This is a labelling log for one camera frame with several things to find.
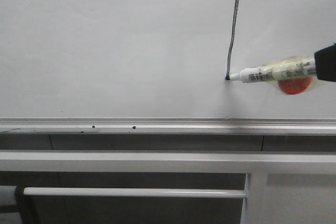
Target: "white bar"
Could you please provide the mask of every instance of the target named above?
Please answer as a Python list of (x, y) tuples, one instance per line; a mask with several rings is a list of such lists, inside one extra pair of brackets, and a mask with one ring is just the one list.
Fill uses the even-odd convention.
[(336, 155), (0, 151), (0, 171), (336, 174)]
[(153, 189), (153, 188), (53, 188), (26, 187), (25, 195), (96, 197), (187, 197), (246, 198), (244, 190)]
[(0, 119), (0, 133), (335, 135), (336, 120)]

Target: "whiteboard marker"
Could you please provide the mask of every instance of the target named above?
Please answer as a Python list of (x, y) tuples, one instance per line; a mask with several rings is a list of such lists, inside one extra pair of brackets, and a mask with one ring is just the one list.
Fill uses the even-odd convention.
[(320, 80), (336, 81), (336, 44), (317, 51), (314, 58), (294, 56), (273, 61), (260, 67), (246, 68), (230, 74), (231, 81), (245, 83), (279, 81), (317, 76)]

